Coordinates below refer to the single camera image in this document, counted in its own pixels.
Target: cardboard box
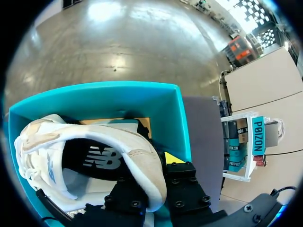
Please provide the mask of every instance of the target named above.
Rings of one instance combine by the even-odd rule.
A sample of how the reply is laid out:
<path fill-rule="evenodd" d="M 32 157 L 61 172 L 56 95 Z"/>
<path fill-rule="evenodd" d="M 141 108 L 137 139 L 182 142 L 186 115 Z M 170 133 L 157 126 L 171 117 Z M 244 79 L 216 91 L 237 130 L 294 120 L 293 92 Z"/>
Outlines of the cardboard box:
<path fill-rule="evenodd" d="M 82 124 L 93 124 L 96 122 L 103 122 L 103 121 L 111 121 L 111 120 L 122 120 L 123 118 L 107 118 L 107 119 L 95 119 L 95 120 L 83 120 L 81 121 Z M 151 124 L 150 124 L 150 119 L 149 117 L 143 117 L 143 118 L 135 118 L 139 120 L 142 125 L 146 128 L 148 128 L 148 137 L 151 139 L 152 138 L 152 131 L 151 131 Z"/>
<path fill-rule="evenodd" d="M 238 138 L 239 143 L 248 142 L 248 128 L 246 118 L 237 120 Z"/>

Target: shoe insole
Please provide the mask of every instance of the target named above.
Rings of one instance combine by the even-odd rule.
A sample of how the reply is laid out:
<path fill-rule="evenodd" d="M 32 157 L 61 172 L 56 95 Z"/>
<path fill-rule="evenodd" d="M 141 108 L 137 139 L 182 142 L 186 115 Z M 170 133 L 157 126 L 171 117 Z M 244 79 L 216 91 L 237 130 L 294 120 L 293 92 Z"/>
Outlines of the shoe insole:
<path fill-rule="evenodd" d="M 119 152 L 108 145 L 89 139 L 73 139 L 65 142 L 62 155 L 62 169 L 64 168 L 110 181 L 130 175 Z"/>

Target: black cable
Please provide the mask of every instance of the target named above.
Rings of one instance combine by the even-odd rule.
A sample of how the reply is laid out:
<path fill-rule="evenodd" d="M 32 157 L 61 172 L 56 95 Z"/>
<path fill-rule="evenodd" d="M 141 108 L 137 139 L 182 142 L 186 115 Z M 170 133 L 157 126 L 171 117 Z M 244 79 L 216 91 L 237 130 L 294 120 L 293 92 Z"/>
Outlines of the black cable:
<path fill-rule="evenodd" d="M 278 191 L 276 191 L 275 193 L 273 193 L 271 196 L 275 196 L 275 195 L 277 195 L 278 193 L 280 193 L 280 192 L 282 192 L 282 191 L 285 191 L 285 190 L 288 190 L 288 189 L 297 190 L 297 188 L 294 187 L 294 186 L 288 186 L 288 187 L 281 188 L 280 190 L 278 190 Z"/>
<path fill-rule="evenodd" d="M 266 156 L 286 155 L 286 154 L 296 153 L 296 152 L 299 152 L 299 151 L 303 151 L 303 149 L 301 149 L 301 150 L 295 150 L 295 151 L 291 151 L 291 152 L 279 153 L 279 154 L 268 154 L 268 155 L 266 155 Z"/>
<path fill-rule="evenodd" d="M 53 218 L 53 217 L 44 217 L 44 218 L 41 218 L 41 221 L 42 222 L 44 222 L 44 221 L 46 221 L 46 220 L 55 220 L 55 221 L 57 221 L 57 219 L 55 219 L 55 218 Z"/>

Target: teal sign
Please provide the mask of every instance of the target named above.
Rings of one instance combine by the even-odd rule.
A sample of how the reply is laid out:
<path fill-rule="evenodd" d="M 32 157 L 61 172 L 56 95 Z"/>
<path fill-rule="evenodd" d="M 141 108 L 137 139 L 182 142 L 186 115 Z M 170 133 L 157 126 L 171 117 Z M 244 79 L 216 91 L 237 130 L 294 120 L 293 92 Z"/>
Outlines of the teal sign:
<path fill-rule="evenodd" d="M 263 116 L 252 118 L 252 137 L 252 155 L 264 155 L 265 127 Z"/>

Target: gray panel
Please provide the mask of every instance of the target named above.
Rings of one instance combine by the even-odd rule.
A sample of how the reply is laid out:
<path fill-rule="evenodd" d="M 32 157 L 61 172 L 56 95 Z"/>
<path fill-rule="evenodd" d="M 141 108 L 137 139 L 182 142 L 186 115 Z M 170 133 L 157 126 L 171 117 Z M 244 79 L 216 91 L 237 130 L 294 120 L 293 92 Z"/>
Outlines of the gray panel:
<path fill-rule="evenodd" d="M 220 110 L 211 97 L 183 97 L 196 177 L 217 211 L 223 179 L 224 145 Z"/>

